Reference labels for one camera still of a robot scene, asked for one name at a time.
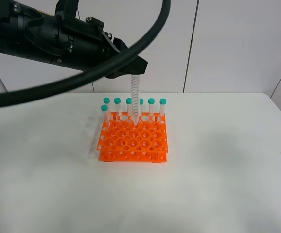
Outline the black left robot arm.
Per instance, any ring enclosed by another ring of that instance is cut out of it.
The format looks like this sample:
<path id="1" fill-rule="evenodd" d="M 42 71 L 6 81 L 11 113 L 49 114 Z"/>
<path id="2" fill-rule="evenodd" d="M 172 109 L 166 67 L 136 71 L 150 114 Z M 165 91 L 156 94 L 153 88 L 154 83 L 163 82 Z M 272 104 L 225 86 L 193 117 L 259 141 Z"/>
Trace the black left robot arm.
<path id="1" fill-rule="evenodd" d="M 108 61 L 127 45 L 104 23 L 76 18 L 78 1 L 60 0 L 50 15 L 13 0 L 0 0 L 0 53 L 79 71 Z"/>

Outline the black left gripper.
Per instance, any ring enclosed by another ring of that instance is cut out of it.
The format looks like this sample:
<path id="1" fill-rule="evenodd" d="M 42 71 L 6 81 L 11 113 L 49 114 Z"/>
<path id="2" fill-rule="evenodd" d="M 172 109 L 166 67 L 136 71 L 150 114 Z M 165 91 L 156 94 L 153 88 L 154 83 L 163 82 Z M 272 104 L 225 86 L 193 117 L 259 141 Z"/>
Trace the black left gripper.
<path id="1" fill-rule="evenodd" d="M 118 39 L 109 39 L 104 32 L 104 23 L 95 18 L 81 21 L 76 18 L 79 1 L 60 0 L 56 4 L 55 17 L 57 32 L 55 40 L 58 48 L 64 54 L 55 58 L 55 64 L 80 71 L 86 71 L 115 55 L 128 49 L 126 44 Z M 136 56 L 119 69 L 105 75 L 108 79 L 115 79 L 123 75 L 144 74 L 148 62 Z"/>

